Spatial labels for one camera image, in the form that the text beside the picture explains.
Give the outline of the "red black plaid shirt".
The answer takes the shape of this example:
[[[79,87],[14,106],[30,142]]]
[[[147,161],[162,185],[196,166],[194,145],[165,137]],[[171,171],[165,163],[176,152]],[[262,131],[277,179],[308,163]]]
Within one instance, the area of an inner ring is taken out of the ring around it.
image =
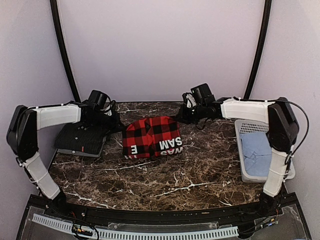
[[[143,159],[183,152],[179,124],[172,117],[139,119],[122,131],[122,154],[126,159]]]

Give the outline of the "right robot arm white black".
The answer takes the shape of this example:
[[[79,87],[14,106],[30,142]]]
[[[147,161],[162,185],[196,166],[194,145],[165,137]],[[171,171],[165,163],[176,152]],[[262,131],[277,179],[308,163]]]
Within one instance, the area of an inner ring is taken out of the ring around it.
[[[176,115],[176,120],[181,123],[196,125],[202,119],[241,119],[268,125],[271,163],[262,194],[275,198],[280,193],[291,159],[300,148],[296,143],[300,126],[292,110],[292,106],[298,107],[298,104],[285,97],[272,100],[216,99],[207,83],[191,88],[182,98],[183,103]]]

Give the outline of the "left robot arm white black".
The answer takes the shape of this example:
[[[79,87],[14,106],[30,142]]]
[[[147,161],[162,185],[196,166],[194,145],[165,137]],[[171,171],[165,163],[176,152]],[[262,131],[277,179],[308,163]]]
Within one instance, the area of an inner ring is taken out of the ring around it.
[[[120,132],[124,125],[115,100],[98,90],[92,90],[82,102],[16,107],[6,141],[30,181],[53,200],[51,210],[58,217],[67,218],[71,208],[63,201],[65,194],[49,174],[38,147],[39,130],[57,125],[63,125],[54,142],[58,152],[85,157],[99,157],[109,136]]]

